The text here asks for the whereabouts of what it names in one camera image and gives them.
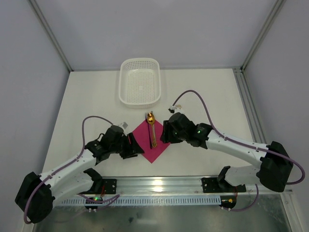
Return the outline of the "magenta paper napkin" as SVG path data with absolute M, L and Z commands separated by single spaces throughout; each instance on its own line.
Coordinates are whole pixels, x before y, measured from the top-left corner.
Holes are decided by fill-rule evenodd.
M 150 163 L 153 163 L 169 146 L 169 143 L 164 144 L 160 141 L 160 136 L 163 131 L 163 125 L 158 121 L 155 122 L 155 136 L 157 141 L 157 146 L 155 148 L 150 148 L 149 135 L 148 135 L 148 126 L 149 124 L 146 121 L 140 123 L 134 131 L 133 135 L 139 144 L 139 146 L 144 150 L 142 154 Z

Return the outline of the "gold spoon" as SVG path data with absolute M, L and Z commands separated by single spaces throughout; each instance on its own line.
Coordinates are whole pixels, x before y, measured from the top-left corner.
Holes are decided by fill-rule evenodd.
M 147 113 L 147 122 L 151 126 L 151 132 L 152 132 L 152 147 L 157 147 L 157 141 L 156 141 L 156 134 L 155 134 L 155 116 L 153 112 Z

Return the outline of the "silver fork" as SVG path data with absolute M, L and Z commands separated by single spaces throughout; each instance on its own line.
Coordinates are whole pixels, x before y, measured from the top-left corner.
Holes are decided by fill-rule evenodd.
M 149 146 L 150 149 L 153 149 L 153 144 L 152 144 L 152 140 L 151 140 L 151 134 L 150 134 L 150 128 L 149 128 L 149 123 L 148 123 L 148 113 L 145 113 L 145 122 L 147 125 L 147 130 L 148 130 L 148 138 L 149 138 Z

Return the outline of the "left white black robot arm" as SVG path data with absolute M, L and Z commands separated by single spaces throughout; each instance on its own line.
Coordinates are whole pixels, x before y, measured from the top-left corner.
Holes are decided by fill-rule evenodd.
M 80 193 L 100 193 L 104 179 L 94 167 L 111 154 L 128 159 L 143 153 L 133 133 L 125 134 L 122 127 L 112 125 L 101 138 L 84 144 L 80 154 L 60 166 L 26 175 L 15 203 L 24 212 L 26 224 L 41 222 L 63 200 Z

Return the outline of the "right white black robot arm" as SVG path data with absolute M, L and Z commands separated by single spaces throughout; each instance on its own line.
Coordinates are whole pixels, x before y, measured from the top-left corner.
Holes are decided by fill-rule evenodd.
M 209 124 L 195 124 L 179 112 L 163 122 L 160 140 L 165 144 L 185 141 L 193 147 L 223 152 L 249 163 L 243 167 L 225 166 L 220 171 L 217 182 L 224 191 L 240 185 L 262 184 L 271 191 L 283 192 L 293 168 L 280 143 L 256 144 L 228 137 Z

